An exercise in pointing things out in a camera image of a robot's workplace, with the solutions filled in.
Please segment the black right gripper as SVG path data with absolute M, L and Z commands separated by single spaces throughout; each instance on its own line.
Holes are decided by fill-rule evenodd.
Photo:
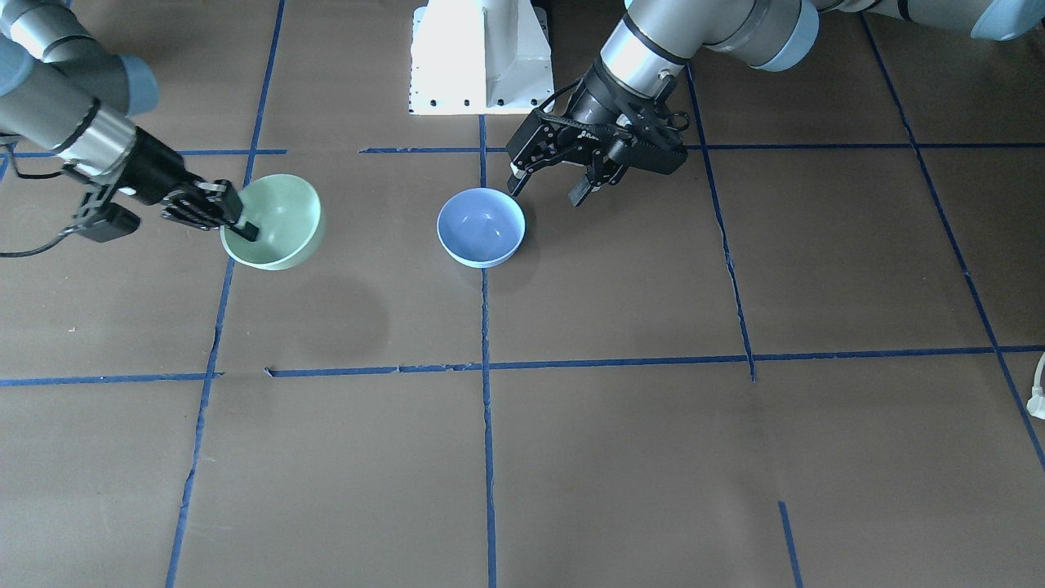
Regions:
M 133 198 L 162 206 L 161 216 L 169 221 L 201 230 L 224 226 L 225 239 L 235 235 L 248 243 L 259 237 L 256 225 L 240 224 L 243 204 L 231 182 L 208 182 L 187 171 L 180 154 L 142 127 L 135 130 L 123 160 L 122 186 L 134 190 Z

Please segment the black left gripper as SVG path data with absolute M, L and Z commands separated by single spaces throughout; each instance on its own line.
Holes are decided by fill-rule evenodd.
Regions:
M 667 105 L 676 86 L 675 75 L 663 71 L 654 78 L 653 96 L 638 96 L 606 66 L 594 65 L 534 105 L 509 139 L 509 197 L 517 198 L 535 172 L 560 163 L 586 168 L 570 189 L 575 207 L 594 191 L 619 184 L 629 170 L 661 175 L 678 170 L 689 157 L 682 133 L 690 117 Z

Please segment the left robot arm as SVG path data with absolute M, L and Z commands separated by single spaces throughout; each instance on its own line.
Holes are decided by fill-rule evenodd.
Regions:
M 563 88 L 564 111 L 536 105 L 509 140 L 510 196 L 563 163 L 585 170 L 570 190 L 574 206 L 631 170 L 673 174 L 689 157 L 691 119 L 667 101 L 690 60 L 705 49 L 754 70 L 790 69 L 813 48 L 825 11 L 873 11 L 990 41 L 1043 19 L 1041 1 L 630 1 L 586 74 Z

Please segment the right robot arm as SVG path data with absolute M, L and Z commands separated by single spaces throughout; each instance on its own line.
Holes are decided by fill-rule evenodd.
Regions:
M 124 193 L 160 204 L 169 221 L 258 239 L 230 182 L 188 171 L 179 152 L 135 124 L 159 100 L 150 67 L 109 52 L 62 1 L 2 4 L 1 94 L 5 152 L 33 142 L 62 160 L 59 177 L 88 189 L 64 237 L 104 243 L 133 234 L 139 217 L 114 201 Z

